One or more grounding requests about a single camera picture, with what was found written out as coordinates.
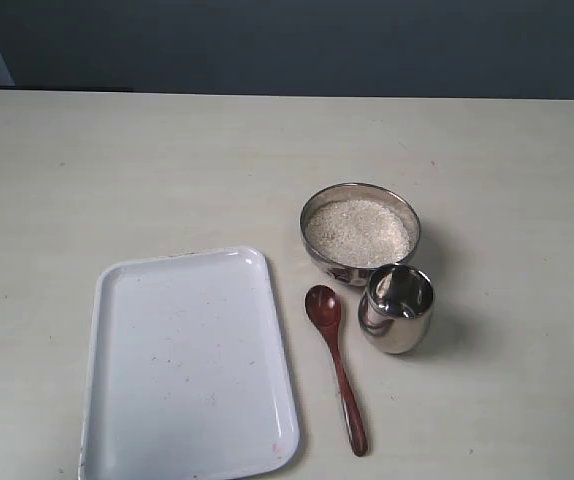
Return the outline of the brown wooden spoon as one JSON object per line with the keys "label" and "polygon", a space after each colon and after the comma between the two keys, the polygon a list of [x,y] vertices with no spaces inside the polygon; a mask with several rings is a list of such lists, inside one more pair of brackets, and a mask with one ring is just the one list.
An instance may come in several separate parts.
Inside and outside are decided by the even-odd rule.
{"label": "brown wooden spoon", "polygon": [[338,383],[349,444],[355,456],[368,451],[368,440],[361,412],[346,375],[339,347],[342,305],[335,291],[326,285],[315,285],[305,295],[304,306],[311,323],[326,342]]}

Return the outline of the steel bowl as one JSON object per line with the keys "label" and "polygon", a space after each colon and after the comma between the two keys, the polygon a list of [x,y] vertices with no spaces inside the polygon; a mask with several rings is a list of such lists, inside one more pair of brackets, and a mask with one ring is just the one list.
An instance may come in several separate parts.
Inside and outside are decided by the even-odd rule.
{"label": "steel bowl", "polygon": [[305,228],[311,216],[320,207],[332,202],[359,199],[377,202],[393,210],[401,218],[410,236],[411,251],[396,263],[404,264],[411,260],[418,247],[422,232],[420,219],[412,206],[400,195],[383,187],[367,183],[340,183],[316,192],[305,202],[299,217],[303,246],[321,271],[341,283],[355,287],[365,286],[369,276],[378,267],[356,268],[338,264],[328,259],[310,244],[306,238]]}

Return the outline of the white rice in bowl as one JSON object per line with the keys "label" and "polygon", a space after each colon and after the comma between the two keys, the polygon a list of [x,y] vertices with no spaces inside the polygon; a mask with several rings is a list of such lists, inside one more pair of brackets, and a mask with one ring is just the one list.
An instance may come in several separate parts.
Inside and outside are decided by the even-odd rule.
{"label": "white rice in bowl", "polygon": [[350,267],[376,268],[396,263],[411,251],[401,218],[371,200],[328,203],[305,228],[310,244],[328,259]]}

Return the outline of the steel cup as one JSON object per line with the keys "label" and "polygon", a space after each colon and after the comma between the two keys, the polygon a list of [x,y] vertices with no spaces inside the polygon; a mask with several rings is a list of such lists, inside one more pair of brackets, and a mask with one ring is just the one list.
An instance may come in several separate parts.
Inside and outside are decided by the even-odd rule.
{"label": "steel cup", "polygon": [[401,355],[417,347],[429,330],[435,291],[429,277],[405,264],[387,264],[370,276],[358,305],[358,322],[379,351]]}

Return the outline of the white rectangular plastic tray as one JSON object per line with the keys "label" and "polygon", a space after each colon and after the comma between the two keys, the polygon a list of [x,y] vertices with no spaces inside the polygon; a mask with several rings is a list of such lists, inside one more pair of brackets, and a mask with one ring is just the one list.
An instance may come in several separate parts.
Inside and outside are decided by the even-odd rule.
{"label": "white rectangular plastic tray", "polygon": [[299,441],[261,252],[132,260],[101,274],[80,478],[242,478],[280,469]]}

